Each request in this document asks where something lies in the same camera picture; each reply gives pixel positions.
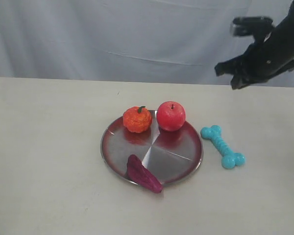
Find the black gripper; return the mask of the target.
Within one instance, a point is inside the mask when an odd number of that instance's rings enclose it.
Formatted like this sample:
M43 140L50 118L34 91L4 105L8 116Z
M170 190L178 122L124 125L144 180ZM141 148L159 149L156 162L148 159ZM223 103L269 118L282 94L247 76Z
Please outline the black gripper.
M216 75L230 74L232 90L240 90L277 76L294 59L294 16L287 16L271 32L268 39L248 53L215 65Z

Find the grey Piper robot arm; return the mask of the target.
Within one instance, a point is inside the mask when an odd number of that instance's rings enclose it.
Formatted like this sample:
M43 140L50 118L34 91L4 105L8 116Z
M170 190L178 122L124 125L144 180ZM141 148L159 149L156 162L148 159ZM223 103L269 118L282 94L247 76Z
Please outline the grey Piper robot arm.
M231 32L234 37L254 38L243 54L215 66L216 76L233 76L232 89L266 83L294 70L294 1L278 25L267 16L236 17Z

